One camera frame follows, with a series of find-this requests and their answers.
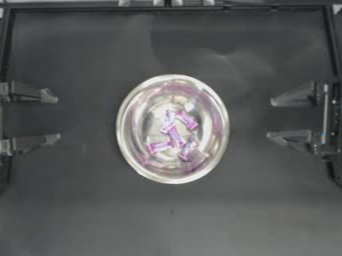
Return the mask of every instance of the purple toy piece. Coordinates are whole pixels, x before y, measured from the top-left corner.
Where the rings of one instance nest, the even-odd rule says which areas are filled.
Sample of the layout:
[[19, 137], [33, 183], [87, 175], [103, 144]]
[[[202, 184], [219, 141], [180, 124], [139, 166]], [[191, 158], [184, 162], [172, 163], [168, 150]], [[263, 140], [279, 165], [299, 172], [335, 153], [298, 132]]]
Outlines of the purple toy piece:
[[182, 138], [180, 134], [178, 133], [176, 127], [174, 126], [170, 130], [168, 130], [168, 135], [172, 138], [176, 146], [179, 148], [183, 148], [183, 146], [186, 145], [186, 141]]
[[187, 129], [194, 131], [198, 128], [198, 122], [188, 113], [182, 110], [176, 113], [178, 120], [187, 126]]
[[170, 129], [175, 126], [176, 113], [172, 110], [166, 111], [166, 118], [162, 124], [160, 132], [168, 134]]
[[147, 150], [150, 154], [155, 154], [156, 152], [166, 151], [170, 148], [174, 148], [174, 141], [155, 142], [147, 145]]
[[182, 149], [180, 153], [179, 153], [179, 157], [183, 161], [188, 161], [190, 160], [190, 153], [192, 152], [192, 150], [196, 148], [198, 143], [194, 140], [192, 137], [190, 137], [187, 144], [184, 146], [184, 148]]

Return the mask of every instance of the metal bowl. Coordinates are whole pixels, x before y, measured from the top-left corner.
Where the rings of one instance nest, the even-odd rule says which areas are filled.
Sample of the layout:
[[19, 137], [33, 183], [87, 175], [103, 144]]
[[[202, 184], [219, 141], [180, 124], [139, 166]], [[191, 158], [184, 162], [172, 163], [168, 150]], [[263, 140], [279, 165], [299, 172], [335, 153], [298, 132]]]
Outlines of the metal bowl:
[[219, 163], [228, 133], [228, 114], [218, 94], [184, 75], [144, 81], [119, 110], [123, 156], [140, 175], [160, 183], [182, 184], [203, 177]]

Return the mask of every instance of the black tray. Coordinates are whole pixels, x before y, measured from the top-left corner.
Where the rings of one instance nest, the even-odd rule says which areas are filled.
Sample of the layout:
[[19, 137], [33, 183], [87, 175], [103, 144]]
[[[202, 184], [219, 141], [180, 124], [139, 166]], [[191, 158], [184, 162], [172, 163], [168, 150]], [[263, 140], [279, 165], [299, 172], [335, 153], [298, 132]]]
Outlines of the black tray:
[[[5, 11], [3, 80], [60, 97], [57, 105], [7, 106], [5, 136], [63, 137], [13, 159], [0, 254], [338, 254], [342, 194], [326, 166], [266, 139], [270, 130], [322, 125], [321, 108], [274, 109], [269, 99], [339, 79], [330, 7], [88, 5]], [[210, 84], [231, 119], [222, 162], [182, 186], [140, 177], [115, 138], [126, 95], [168, 73]]]

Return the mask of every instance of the metal bracket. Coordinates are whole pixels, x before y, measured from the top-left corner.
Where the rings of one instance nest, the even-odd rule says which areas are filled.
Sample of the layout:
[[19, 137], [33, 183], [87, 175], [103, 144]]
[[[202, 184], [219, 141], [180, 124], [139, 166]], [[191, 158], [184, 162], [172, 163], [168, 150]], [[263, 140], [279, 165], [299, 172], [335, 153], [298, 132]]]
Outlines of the metal bracket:
[[311, 81], [271, 98], [274, 107], [314, 107], [323, 100], [325, 83]]
[[171, 4], [172, 4], [172, 6], [183, 6], [184, 5], [183, 0], [172, 0]]
[[5, 102], [39, 102], [55, 104], [59, 98], [49, 89], [33, 89], [20, 82], [0, 83], [0, 98]]
[[40, 147], [53, 146], [59, 139], [60, 134], [49, 134], [0, 140], [0, 156], [19, 155]]
[[120, 7], [130, 7], [131, 6], [131, 0], [119, 0], [119, 6]]
[[203, 0], [203, 6], [215, 6], [215, 0]]
[[278, 145], [322, 157], [329, 176], [342, 186], [342, 95], [338, 83], [310, 82], [271, 99], [274, 107], [315, 107], [323, 105], [322, 131], [269, 132]]
[[317, 134], [311, 130], [269, 132], [267, 138], [278, 145], [290, 147], [301, 152], [318, 154]]
[[164, 0], [154, 0], [154, 6], [164, 6]]

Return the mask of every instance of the purple object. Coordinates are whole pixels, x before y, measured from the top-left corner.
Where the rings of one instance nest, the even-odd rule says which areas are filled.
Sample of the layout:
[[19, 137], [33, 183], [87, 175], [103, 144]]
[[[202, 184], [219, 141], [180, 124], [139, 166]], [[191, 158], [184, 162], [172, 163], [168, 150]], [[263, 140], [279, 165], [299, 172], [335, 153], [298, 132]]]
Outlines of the purple object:
[[179, 148], [183, 148], [183, 146], [186, 145], [186, 141], [182, 138], [180, 134], [178, 133], [175, 126], [172, 126], [172, 128], [168, 130], [168, 135], [172, 138], [174, 142], [176, 143], [176, 146]]
[[166, 111], [166, 118], [162, 124], [160, 132], [168, 134], [170, 129], [175, 126], [176, 113], [171, 110]]
[[147, 145], [147, 150], [150, 154], [155, 154], [156, 152], [166, 151], [167, 149], [174, 148], [174, 141], [155, 142]]
[[196, 148], [198, 143], [194, 140], [192, 137], [190, 137], [188, 142], [184, 146], [184, 148], [182, 149], [180, 153], [179, 153], [179, 157], [183, 161], [188, 161], [190, 160], [190, 153], [192, 152], [192, 150]]
[[188, 161], [184, 161], [183, 163], [183, 171], [184, 172], [194, 172], [199, 165], [204, 162], [207, 159], [208, 154], [203, 153], [202, 151], [195, 148], [190, 153], [188, 153]]
[[188, 130], [194, 131], [198, 128], [198, 122], [195, 118], [190, 116], [184, 110], [176, 113], [176, 118], [187, 126]]

